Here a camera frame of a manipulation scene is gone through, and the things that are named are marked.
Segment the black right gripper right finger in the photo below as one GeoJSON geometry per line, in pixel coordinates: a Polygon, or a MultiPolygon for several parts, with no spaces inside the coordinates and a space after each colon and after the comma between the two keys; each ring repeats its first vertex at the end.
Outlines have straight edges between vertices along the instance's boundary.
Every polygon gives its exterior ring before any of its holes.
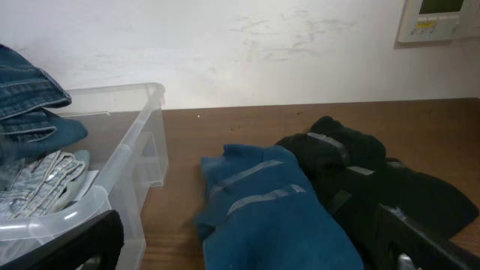
{"type": "Polygon", "coordinates": [[[479,270],[479,257],[421,228],[399,208],[378,205],[376,268],[479,270]]]}

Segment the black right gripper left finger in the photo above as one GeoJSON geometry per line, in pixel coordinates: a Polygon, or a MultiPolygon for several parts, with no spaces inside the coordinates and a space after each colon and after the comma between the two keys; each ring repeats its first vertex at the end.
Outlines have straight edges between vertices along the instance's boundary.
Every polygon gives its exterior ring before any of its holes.
{"type": "Polygon", "coordinates": [[[1,270],[115,270],[124,240],[120,215],[109,210],[2,265],[1,270]]]}

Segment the light blue jeans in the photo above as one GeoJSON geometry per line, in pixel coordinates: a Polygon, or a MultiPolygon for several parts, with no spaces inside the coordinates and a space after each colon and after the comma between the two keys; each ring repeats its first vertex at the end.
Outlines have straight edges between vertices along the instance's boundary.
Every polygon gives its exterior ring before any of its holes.
{"type": "Polygon", "coordinates": [[[1,218],[39,217],[61,211],[82,190],[90,153],[55,151],[37,160],[1,166],[1,218]]]}

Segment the dark blue jeans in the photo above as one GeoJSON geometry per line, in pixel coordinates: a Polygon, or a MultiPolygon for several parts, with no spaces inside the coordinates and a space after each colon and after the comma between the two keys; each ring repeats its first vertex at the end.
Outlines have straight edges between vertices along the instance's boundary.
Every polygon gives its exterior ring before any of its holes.
{"type": "Polygon", "coordinates": [[[50,111],[71,103],[46,71],[2,45],[1,163],[45,155],[87,137],[81,122],[50,111]]]}

